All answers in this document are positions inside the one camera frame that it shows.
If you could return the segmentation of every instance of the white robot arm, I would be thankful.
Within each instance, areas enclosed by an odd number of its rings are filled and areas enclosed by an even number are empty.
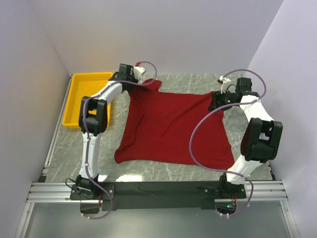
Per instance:
[[[131,76],[135,80],[134,82],[138,82],[141,79],[141,76],[145,73],[145,69],[139,65],[130,66],[130,65],[121,64],[119,68],[119,72],[121,73],[121,78],[119,78],[120,80],[125,80],[127,78],[128,74],[126,74],[125,72],[127,67],[129,67],[128,70],[133,70],[133,74],[131,74]],[[98,93],[92,96],[94,97],[95,102],[96,101],[104,102],[104,109],[106,109],[107,105],[109,105],[113,101],[113,99],[115,99],[118,95],[120,95],[124,90],[124,85],[122,83],[117,83],[116,82],[117,80],[118,78],[112,78],[110,81],[108,81],[108,83],[106,84],[104,88],[102,88]],[[101,119],[99,123],[107,124],[106,118]],[[84,148],[83,148],[82,164],[81,164],[79,175],[82,178],[89,179],[85,170],[86,156],[88,153],[89,174],[93,179],[95,179],[99,174],[98,153],[99,153],[99,144],[100,144],[102,132],[97,134],[89,133],[89,136],[87,132],[83,132],[82,135],[84,140]],[[89,140],[89,149],[87,150],[88,138],[90,138],[90,140]]]
[[[221,84],[221,90],[213,93],[213,100],[216,103],[211,105],[211,111],[225,104],[256,101],[252,104],[239,106],[245,113],[249,125],[241,142],[241,155],[234,165],[228,169],[228,171],[236,172],[246,177],[259,165],[275,158],[283,125],[278,121],[274,121],[268,115],[259,100],[259,95],[252,92],[250,79],[239,78],[235,93],[227,91],[231,85],[230,79],[221,76],[219,83]],[[231,173],[227,173],[226,178],[226,181],[231,184],[238,185],[245,182],[243,177]]]

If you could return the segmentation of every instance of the yellow bin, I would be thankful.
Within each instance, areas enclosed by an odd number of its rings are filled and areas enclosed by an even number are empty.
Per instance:
[[[98,93],[111,79],[112,75],[112,72],[76,73],[73,75],[62,122],[64,126],[79,128],[78,121],[82,98]],[[110,104],[107,107],[107,113],[109,124]]]

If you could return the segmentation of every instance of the marble table surface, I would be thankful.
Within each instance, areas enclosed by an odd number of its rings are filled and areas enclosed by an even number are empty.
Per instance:
[[[205,94],[220,89],[216,74],[159,74],[160,91],[171,93]],[[233,82],[239,75],[232,75]],[[101,181],[201,181],[218,180],[221,173],[210,172],[196,165],[169,164],[155,161],[126,161],[117,164],[114,152],[120,145],[129,111],[130,98],[122,93],[111,103],[110,125],[103,134],[99,150]],[[224,127],[236,160],[240,154],[240,142],[248,125],[238,107],[224,112]],[[79,129],[60,126],[56,144],[51,152],[51,163],[46,182],[64,182],[75,179],[82,159],[83,139]],[[263,164],[251,173],[252,180],[272,180],[269,164]]]

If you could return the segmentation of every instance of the red towel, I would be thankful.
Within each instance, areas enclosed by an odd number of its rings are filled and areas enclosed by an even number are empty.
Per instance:
[[[114,154],[117,163],[154,160],[193,165],[188,146],[199,121],[208,114],[211,93],[204,95],[159,92],[161,81],[129,93],[131,102],[125,131]],[[223,112],[209,117],[193,140],[195,158],[204,166],[226,170],[234,164]]]

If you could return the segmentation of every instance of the purple cable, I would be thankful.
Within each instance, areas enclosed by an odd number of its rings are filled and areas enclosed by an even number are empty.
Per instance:
[[[128,82],[128,81],[124,81],[124,80],[119,80],[119,81],[116,81],[115,83],[113,83],[112,85],[107,86],[100,94],[105,93],[110,87],[112,87],[114,84],[117,84],[117,83],[129,83],[129,84],[138,85],[138,86],[147,86],[147,85],[153,83],[153,82],[156,80],[157,76],[158,76],[158,71],[157,71],[157,68],[155,67],[155,65],[152,64],[152,63],[149,62],[149,61],[140,61],[139,63],[148,63],[148,64],[150,64],[150,65],[152,65],[152,66],[154,67],[155,77],[154,77],[153,80],[151,80],[151,81],[148,82],[148,83],[143,83],[143,84],[138,84],[138,83]],[[86,120],[86,116],[87,116],[87,114],[86,114],[86,109],[87,109],[87,106],[88,106],[88,102],[89,102],[91,99],[94,99],[94,98],[96,98],[96,97],[98,97],[98,96],[99,96],[99,94],[98,94],[98,95],[95,95],[95,96],[93,96],[93,97],[87,98],[87,100],[84,102],[84,106],[83,106],[83,123],[84,123],[85,130],[86,130],[86,132],[87,132],[87,146],[86,146],[85,164],[88,164],[88,152],[89,152],[89,143],[90,143],[90,134],[89,134],[89,131],[88,131],[87,120]],[[88,165],[85,167],[85,171],[86,171],[86,174],[87,174],[89,180],[109,197],[109,199],[110,199],[110,208],[109,208],[109,210],[108,210],[105,214],[103,214],[102,216],[99,216],[99,217],[90,217],[90,216],[88,216],[88,215],[83,215],[83,216],[86,217],[86,218],[88,218],[88,219],[92,219],[92,220],[104,218],[104,217],[106,217],[106,216],[112,211],[112,209],[113,209],[113,198],[112,198],[112,196],[110,195],[110,193],[109,193],[107,190],[105,190],[103,187],[101,187],[98,183],[96,183],[96,182],[93,180],[93,178],[92,178],[92,177],[90,176],[90,174],[89,174]]]
[[[252,104],[252,103],[255,103],[256,101],[258,101],[259,99],[261,99],[262,97],[264,97],[264,95],[266,94],[266,84],[264,82],[264,80],[255,72],[249,70],[249,69],[236,69],[236,70],[233,70],[231,72],[228,72],[226,73],[223,77],[226,77],[228,76],[229,74],[231,73],[234,73],[234,72],[238,72],[238,71],[246,71],[246,72],[250,72],[252,74],[254,74],[255,76],[257,76],[261,82],[263,83],[263,86],[264,86],[264,92],[263,94],[258,98],[258,99],[255,99],[253,100],[252,102],[248,102],[248,103],[231,103],[231,104],[227,104],[227,105],[223,105],[215,110],[213,110],[212,112],[208,113],[198,124],[197,126],[195,127],[195,129],[193,130],[193,133],[192,135],[190,136],[190,140],[189,140],[189,153],[190,153],[190,156],[192,157],[192,159],[194,160],[194,162],[199,165],[200,167],[206,169],[206,170],[209,170],[209,171],[213,171],[213,172],[220,172],[220,173],[228,173],[228,174],[234,174],[234,175],[238,175],[242,178],[244,178],[245,181],[248,181],[250,184],[251,184],[251,192],[250,192],[250,196],[247,200],[247,202],[244,204],[244,206],[237,212],[229,215],[229,216],[235,216],[237,214],[239,214],[240,212],[242,212],[247,206],[248,204],[250,203],[251,201],[251,198],[252,198],[252,195],[253,195],[253,190],[254,190],[254,185],[252,183],[252,181],[245,177],[243,174],[240,174],[240,173],[237,173],[237,172],[234,172],[234,171],[227,171],[227,170],[215,170],[215,169],[211,169],[211,168],[208,168],[206,166],[203,166],[201,163],[199,163],[196,158],[194,157],[194,154],[193,154],[193,151],[192,151],[192,143],[193,143],[193,139],[194,139],[194,135],[197,131],[197,129],[204,123],[204,121],[209,118],[211,115],[215,114],[216,112],[220,111],[221,109],[224,109],[224,108],[227,108],[227,107],[233,107],[233,106],[240,106],[240,105],[249,105],[249,104]]]

